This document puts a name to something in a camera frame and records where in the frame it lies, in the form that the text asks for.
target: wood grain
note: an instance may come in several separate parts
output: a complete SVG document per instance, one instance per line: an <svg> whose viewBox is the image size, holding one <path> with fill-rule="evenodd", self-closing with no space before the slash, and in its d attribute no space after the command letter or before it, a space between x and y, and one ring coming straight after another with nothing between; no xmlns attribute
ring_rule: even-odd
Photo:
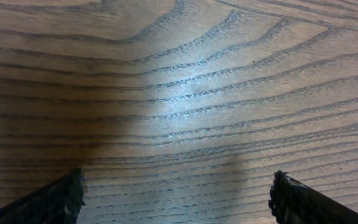
<svg viewBox="0 0 358 224"><path fill-rule="evenodd" d="M358 211L358 0L0 0L0 207L78 164L79 223Z"/></svg>

